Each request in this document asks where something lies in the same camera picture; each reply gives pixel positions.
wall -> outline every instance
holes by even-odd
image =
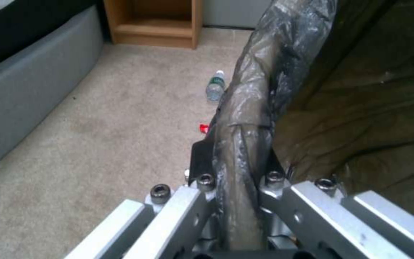
[[[255,28],[271,0],[204,0],[204,25]]]

silver metal beam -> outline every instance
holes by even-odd
[[[204,193],[180,187],[124,259],[173,258],[182,251],[191,251],[211,214]]]
[[[342,258],[409,258],[312,182],[262,191],[261,206],[279,215],[308,249],[328,246]]]
[[[125,200],[66,259],[120,258],[153,217],[150,206]]]
[[[341,203],[351,213],[414,258],[414,216],[368,191]]]

hex bolt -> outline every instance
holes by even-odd
[[[284,186],[284,174],[278,171],[271,171],[266,174],[266,178],[264,179],[264,183],[267,187],[272,189],[279,189]]]
[[[333,197],[335,195],[336,183],[330,179],[319,178],[314,182],[314,185],[316,185],[319,190],[322,190],[330,197]]]
[[[156,184],[151,188],[150,195],[154,204],[164,204],[170,199],[170,187],[166,184]]]
[[[188,182],[189,182],[189,169],[186,169],[186,170],[184,171],[184,181],[185,181],[186,183],[188,183]]]
[[[203,192],[215,189],[215,178],[211,174],[203,174],[197,177],[197,188]]]

brown fabric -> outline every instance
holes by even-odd
[[[350,193],[372,189],[414,214],[414,0],[389,6],[315,88],[276,125],[294,182],[336,174]]]

red object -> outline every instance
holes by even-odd
[[[201,131],[204,134],[207,134],[207,132],[208,132],[208,125],[207,124],[199,124],[199,131]]]

